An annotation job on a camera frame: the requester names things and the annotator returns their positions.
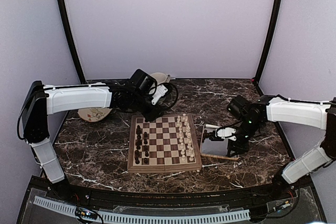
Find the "dark chess piece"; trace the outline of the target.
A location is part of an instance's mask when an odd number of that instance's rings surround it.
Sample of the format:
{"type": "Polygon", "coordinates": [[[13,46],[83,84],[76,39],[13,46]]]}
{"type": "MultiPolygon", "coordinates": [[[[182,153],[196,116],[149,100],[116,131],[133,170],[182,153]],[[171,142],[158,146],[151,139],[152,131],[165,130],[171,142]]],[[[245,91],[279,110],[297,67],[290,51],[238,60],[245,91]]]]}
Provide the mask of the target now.
{"type": "Polygon", "coordinates": [[[140,152],[138,150],[134,151],[134,158],[139,158],[140,157],[140,152]]]}
{"type": "Polygon", "coordinates": [[[141,146],[142,146],[142,141],[141,140],[137,140],[135,145],[136,145],[136,149],[140,150],[141,146]]]}
{"type": "Polygon", "coordinates": [[[142,129],[139,125],[136,127],[136,134],[142,134],[142,129]]]}
{"type": "Polygon", "coordinates": [[[137,135],[136,135],[136,139],[137,139],[137,140],[141,140],[141,139],[142,139],[142,133],[137,134],[137,135]]]}

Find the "metal tray with wooden rim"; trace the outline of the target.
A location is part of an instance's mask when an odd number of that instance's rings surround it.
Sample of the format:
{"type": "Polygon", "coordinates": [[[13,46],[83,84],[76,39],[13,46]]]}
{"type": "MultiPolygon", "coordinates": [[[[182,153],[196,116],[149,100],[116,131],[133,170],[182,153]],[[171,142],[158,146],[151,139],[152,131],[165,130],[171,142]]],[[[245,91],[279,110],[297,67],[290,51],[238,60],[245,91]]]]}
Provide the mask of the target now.
{"type": "Polygon", "coordinates": [[[207,157],[213,157],[213,158],[219,158],[219,159],[227,159],[227,160],[233,160],[236,161],[239,159],[238,154],[232,154],[231,151],[229,151],[229,139],[220,139],[216,138],[213,141],[210,141],[209,139],[203,139],[204,137],[204,130],[213,130],[214,135],[215,131],[220,128],[219,126],[211,125],[211,124],[205,124],[203,126],[202,131],[202,138],[200,143],[200,153],[202,156],[207,157]]]}

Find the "brown chess knight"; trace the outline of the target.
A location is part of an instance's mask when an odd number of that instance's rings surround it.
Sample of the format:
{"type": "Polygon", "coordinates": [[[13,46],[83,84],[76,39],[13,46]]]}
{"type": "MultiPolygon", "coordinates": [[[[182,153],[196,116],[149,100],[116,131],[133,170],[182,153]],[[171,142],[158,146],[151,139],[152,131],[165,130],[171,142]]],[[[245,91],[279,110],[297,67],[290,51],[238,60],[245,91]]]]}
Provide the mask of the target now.
{"type": "Polygon", "coordinates": [[[215,135],[213,133],[206,133],[204,134],[203,139],[209,139],[210,141],[213,141],[215,139],[215,135]]]}

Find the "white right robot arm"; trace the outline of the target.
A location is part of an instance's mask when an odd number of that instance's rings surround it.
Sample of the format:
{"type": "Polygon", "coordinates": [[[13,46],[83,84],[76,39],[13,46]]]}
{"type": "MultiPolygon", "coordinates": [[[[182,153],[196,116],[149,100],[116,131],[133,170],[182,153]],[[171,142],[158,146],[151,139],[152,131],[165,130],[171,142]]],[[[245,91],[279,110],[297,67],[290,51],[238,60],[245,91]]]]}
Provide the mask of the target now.
{"type": "Polygon", "coordinates": [[[310,149],[284,165],[272,178],[268,195],[273,200],[280,199],[288,187],[302,177],[335,162],[335,100],[302,101],[281,95],[263,95],[249,102],[238,95],[227,109],[240,122],[239,126],[226,126],[216,131],[218,137],[228,141],[228,156],[248,152],[249,140],[266,122],[288,126],[293,130],[293,133],[286,133],[290,139],[303,133],[299,143],[308,139],[310,149]]]}

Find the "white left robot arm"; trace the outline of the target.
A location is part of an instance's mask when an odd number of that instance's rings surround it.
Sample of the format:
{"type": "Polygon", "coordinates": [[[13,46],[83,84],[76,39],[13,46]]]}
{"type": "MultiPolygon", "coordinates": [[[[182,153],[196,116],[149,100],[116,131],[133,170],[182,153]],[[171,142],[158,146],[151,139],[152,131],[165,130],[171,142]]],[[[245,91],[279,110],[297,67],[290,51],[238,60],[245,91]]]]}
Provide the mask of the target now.
{"type": "Polygon", "coordinates": [[[68,111],[101,108],[123,112],[139,112],[148,121],[163,113],[160,100],[168,93],[165,84],[141,69],[128,79],[73,85],[47,85],[34,81],[24,100],[17,121],[17,135],[32,149],[47,179],[54,184],[53,191],[63,201],[74,197],[74,189],[64,180],[60,164],[50,138],[50,118],[68,111]]]}

